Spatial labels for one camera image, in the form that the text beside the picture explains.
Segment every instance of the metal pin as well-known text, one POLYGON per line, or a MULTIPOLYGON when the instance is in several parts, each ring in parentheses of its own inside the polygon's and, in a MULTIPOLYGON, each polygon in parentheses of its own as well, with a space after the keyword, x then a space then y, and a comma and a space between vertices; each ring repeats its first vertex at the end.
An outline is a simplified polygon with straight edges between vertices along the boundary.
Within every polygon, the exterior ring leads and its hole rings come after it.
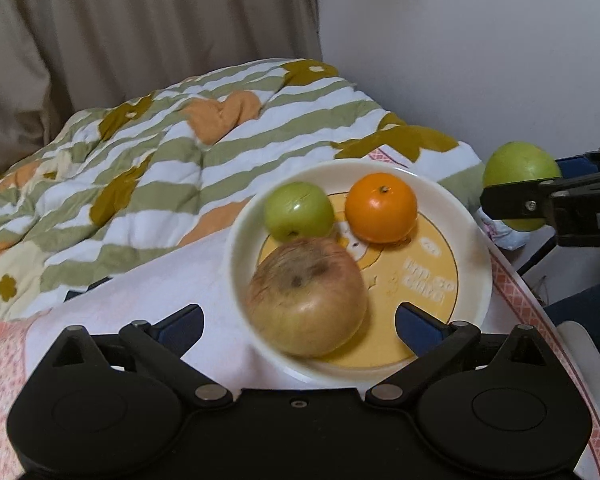
POLYGON ((202 400, 219 400, 226 395, 226 388, 220 384, 203 384, 196 388, 196 397, 202 400))
POLYGON ((395 400, 402 396, 402 388, 396 384, 384 383, 371 388, 371 395, 380 400, 395 400))

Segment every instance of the black cable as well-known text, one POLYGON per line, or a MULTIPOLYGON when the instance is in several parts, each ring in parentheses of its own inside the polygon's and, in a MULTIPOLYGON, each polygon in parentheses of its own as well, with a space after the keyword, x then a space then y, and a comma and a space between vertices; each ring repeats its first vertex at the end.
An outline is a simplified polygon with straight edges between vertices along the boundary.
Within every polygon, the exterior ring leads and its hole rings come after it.
POLYGON ((540 263, 540 261, 547 256, 554 247, 555 243, 555 235, 549 238, 543 245, 540 247, 520 268, 518 269, 518 274, 522 276, 525 272, 527 272, 531 267, 540 263))

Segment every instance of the orange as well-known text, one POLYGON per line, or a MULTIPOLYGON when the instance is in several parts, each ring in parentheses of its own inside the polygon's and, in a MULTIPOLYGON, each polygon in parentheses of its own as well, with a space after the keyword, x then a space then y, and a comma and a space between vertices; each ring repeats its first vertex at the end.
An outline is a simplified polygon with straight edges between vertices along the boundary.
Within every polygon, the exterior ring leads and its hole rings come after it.
POLYGON ((413 189, 389 173, 372 173, 357 181, 344 204, 351 231, 373 244, 404 240, 418 218, 413 189))

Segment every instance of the white wall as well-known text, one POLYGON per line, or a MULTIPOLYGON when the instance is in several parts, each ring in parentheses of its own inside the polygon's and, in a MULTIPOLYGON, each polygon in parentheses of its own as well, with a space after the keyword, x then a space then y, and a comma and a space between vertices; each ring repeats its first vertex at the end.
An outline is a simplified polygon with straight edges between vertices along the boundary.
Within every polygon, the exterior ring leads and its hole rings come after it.
POLYGON ((487 158, 600 146, 600 0, 318 0, 326 62, 487 158))

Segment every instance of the curtain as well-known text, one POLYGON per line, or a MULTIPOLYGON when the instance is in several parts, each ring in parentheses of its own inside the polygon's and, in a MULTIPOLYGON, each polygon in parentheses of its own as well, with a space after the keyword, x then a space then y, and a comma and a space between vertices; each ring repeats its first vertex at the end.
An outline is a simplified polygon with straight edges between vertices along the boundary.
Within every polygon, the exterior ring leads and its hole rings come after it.
MULTIPOLYGON (((0 128, 0 171, 77 110, 253 59, 320 59, 315 0, 0 0, 7 4, 20 35, 0 36, 1 116, 20 94, 30 102, 29 115, 15 118, 19 133, 0 128)), ((0 9, 0 28, 4 20, 0 9)))

